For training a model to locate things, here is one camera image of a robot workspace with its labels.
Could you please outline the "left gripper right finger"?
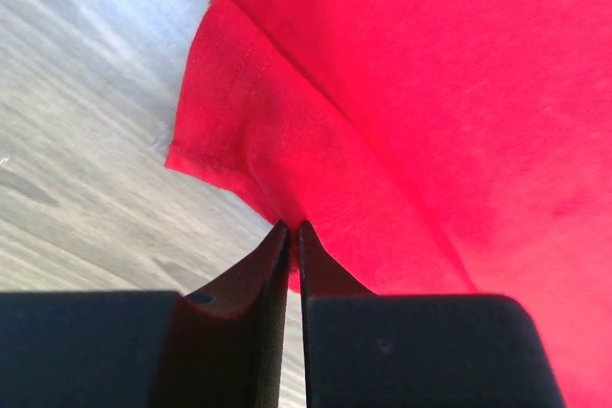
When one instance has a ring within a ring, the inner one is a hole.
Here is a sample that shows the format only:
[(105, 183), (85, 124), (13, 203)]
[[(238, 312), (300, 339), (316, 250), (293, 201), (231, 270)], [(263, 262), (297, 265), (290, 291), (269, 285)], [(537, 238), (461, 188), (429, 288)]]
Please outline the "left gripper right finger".
[(495, 294), (378, 295), (297, 233), (311, 407), (561, 407), (531, 316)]

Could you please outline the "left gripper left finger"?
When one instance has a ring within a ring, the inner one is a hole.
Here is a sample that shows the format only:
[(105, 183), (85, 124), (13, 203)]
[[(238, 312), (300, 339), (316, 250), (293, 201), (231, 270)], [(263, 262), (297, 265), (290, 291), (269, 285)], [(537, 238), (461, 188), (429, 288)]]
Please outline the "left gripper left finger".
[(274, 407), (289, 231), (191, 294), (5, 292), (5, 407)]

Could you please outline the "red t-shirt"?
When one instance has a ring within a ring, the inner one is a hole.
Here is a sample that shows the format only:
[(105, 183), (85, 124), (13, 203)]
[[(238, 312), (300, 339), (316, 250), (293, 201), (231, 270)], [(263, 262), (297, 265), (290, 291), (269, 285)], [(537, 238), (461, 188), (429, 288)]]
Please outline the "red t-shirt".
[(611, 403), (611, 0), (211, 0), (169, 168), (377, 293), (496, 292)]

